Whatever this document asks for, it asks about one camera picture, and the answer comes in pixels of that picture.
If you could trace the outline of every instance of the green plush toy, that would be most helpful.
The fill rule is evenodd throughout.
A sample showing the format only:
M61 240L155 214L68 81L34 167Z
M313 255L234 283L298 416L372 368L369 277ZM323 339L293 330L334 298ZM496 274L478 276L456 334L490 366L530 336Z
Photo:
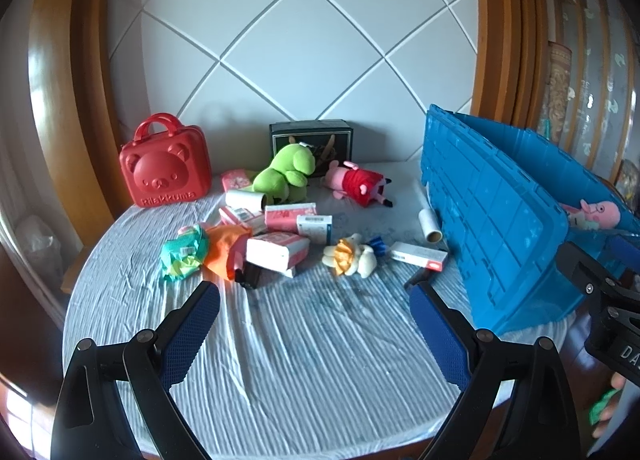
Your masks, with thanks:
M270 202L300 202L306 198L306 177L316 169L311 150L302 144L282 148L271 165L258 173L252 190L267 195Z

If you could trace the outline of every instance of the blue plastic crate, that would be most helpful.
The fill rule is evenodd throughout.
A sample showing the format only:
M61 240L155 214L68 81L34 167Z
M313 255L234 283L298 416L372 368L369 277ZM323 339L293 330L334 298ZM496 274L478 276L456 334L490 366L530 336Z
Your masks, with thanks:
M640 222L592 173L548 140L492 120L431 105L422 150L422 182L456 259L475 325L497 334L567 316L582 296L556 269L565 240L619 276L607 249ZM558 202L610 200L621 220L612 231L570 228Z

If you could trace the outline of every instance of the red suitcase handle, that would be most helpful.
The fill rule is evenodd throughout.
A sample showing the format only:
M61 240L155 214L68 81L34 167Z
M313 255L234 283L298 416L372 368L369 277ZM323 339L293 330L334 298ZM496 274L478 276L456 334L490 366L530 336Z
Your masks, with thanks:
M162 124L169 132L169 136L175 135L175 132L182 127L182 123L177 117L172 114L153 114L147 120L142 122L136 129L136 133L133 135L133 142L140 142L143 138L149 135L149 126L158 122Z

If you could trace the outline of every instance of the plastic bag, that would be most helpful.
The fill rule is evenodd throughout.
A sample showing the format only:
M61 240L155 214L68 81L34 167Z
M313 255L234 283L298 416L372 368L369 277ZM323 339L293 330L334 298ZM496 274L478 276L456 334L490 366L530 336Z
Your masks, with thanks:
M51 289L60 288L63 277L60 241L36 215L29 215L15 229L22 252L42 281Z

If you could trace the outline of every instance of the screw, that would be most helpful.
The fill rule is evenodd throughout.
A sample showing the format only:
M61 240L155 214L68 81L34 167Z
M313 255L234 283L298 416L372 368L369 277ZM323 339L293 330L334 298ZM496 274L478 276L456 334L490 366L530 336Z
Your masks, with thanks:
M476 337L480 339L483 343L490 343L494 340L494 334L490 330L485 330L484 328L478 330L476 332Z
M89 339L88 337L86 337L85 339L82 339L78 343L78 350L80 350L81 352L84 352L85 350L88 350L89 348L91 348L93 344L94 342L91 341L91 339Z
M154 331L149 329L141 330L140 332L138 332L138 335L136 335L136 339L138 340L139 343L148 343L153 338L154 338Z
M554 342L548 337L541 337L538 344L542 346L545 350L551 350L554 347Z

